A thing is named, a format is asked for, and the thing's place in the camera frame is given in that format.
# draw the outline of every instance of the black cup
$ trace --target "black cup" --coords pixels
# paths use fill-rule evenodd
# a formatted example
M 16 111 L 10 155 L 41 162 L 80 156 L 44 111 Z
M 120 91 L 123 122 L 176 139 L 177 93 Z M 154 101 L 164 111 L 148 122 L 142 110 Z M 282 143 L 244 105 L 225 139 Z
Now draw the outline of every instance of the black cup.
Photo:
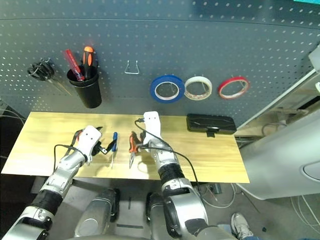
M 83 73 L 83 66 L 79 66 L 79 68 Z M 91 73 L 93 75 L 92 78 L 85 81 L 77 81 L 77 77 L 70 69 L 67 72 L 66 77 L 69 79 L 69 82 L 74 86 L 83 104 L 89 109 L 94 109 L 101 104 L 102 100 L 98 82 L 99 75 L 97 68 L 92 67 Z

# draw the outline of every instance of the floor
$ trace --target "floor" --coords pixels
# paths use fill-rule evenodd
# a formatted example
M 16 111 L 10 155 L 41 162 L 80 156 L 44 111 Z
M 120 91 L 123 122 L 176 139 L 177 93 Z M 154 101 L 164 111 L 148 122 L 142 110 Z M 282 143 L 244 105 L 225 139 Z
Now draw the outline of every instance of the floor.
M 8 156 L 20 132 L 21 126 L 19 124 L 18 119 L 15 121 L 13 118 L 0 118 L 1 156 Z M 1 159 L 1 168 L 4 163 L 5 159 Z M 30 193 L 35 177 L 1 174 L 0 180 L 0 238 L 2 238 L 24 207 L 35 197 Z M 77 178 L 56 214 L 49 239 L 63 240 L 72 237 L 82 212 L 103 188 L 118 188 L 121 191 L 120 215 L 117 224 L 142 226 L 140 229 L 126 229 L 117 226 L 117 224 L 111 224 L 110 233 L 148 238 L 150 231 L 144 217 L 145 199 L 149 192 L 160 191 L 160 186 L 160 182 L 154 180 Z M 230 184 L 223 183 L 221 188 L 222 194 L 216 195 L 218 201 L 229 202 L 233 193 Z M 217 204 L 209 194 L 205 198 L 211 203 Z M 307 195 L 306 199 L 314 213 L 320 216 L 320 194 Z M 219 209 L 207 205 L 206 210 L 211 225 L 227 224 L 230 222 L 232 213 L 241 212 L 247 218 L 253 233 L 264 240 L 320 239 L 320 234 L 301 222 L 288 197 L 257 200 L 241 193 L 238 188 L 235 201 L 229 208 Z M 314 223 L 313 217 L 304 203 L 301 203 L 301 210 L 305 217 Z M 315 226 L 315 228 L 320 232 L 320 227 Z

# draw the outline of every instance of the black scissors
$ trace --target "black scissors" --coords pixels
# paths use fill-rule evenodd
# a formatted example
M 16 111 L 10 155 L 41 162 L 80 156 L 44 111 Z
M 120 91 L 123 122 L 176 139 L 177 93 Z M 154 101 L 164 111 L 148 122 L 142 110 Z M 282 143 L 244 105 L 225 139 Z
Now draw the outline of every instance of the black scissors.
M 55 71 L 50 65 L 49 61 L 50 58 L 47 61 L 41 59 L 40 62 L 32 64 L 31 67 L 27 69 L 29 76 L 39 81 L 48 81 L 58 91 L 62 92 L 64 90 L 70 96 L 72 96 L 71 93 L 57 79 L 54 78 Z

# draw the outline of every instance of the gray floor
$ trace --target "gray floor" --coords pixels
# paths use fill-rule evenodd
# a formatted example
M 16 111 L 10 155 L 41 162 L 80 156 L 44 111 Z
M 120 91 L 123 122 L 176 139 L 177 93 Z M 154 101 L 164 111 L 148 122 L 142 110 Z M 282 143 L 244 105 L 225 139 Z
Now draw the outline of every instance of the gray floor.
M 217 195 L 221 202 L 228 202 L 232 197 L 230 184 L 222 184 L 223 194 Z M 78 219 L 96 194 L 103 188 L 118 188 L 121 191 L 120 214 L 117 224 L 142 226 L 142 229 L 118 227 L 111 224 L 111 234 L 150 237 L 150 230 L 145 220 L 145 199 L 149 192 L 158 192 L 160 182 L 154 180 L 108 179 L 108 178 L 77 178 L 61 204 L 52 229 L 51 240 L 71 238 Z M 241 212 L 248 220 L 251 230 L 264 240 L 298 240 L 300 238 L 320 239 L 320 235 L 306 226 L 294 212 L 290 198 L 257 200 L 243 195 L 237 190 L 233 205 L 218 209 L 206 206 L 211 225 L 227 224 L 234 212 Z M 206 199 L 214 203 L 207 195 Z M 320 194 L 306 196 L 316 215 L 320 216 Z M 303 213 L 310 222 L 314 222 L 308 209 L 301 203 Z

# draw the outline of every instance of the wooden tabletop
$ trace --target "wooden tabletop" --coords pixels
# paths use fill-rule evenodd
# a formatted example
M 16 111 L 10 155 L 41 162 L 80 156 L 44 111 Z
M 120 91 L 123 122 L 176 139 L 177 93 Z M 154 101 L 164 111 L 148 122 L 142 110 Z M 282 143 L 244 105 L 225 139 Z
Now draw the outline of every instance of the wooden tabletop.
M 93 157 L 90 166 L 79 169 L 77 177 L 159 179 L 154 160 L 146 151 L 139 153 L 129 169 L 129 135 L 140 130 L 134 120 L 141 115 L 31 112 L 3 167 L 3 174 L 49 176 L 54 168 L 54 146 L 70 145 L 74 133 L 87 125 L 102 126 L 102 146 L 118 132 L 118 151 L 111 169 L 112 153 Z M 249 183 L 248 175 L 233 135 L 207 137 L 187 131 L 185 116 L 160 116 L 161 136 L 172 148 L 192 162 L 198 180 L 215 183 Z M 57 164 L 66 152 L 57 147 Z M 188 162 L 179 157 L 186 178 L 194 180 Z

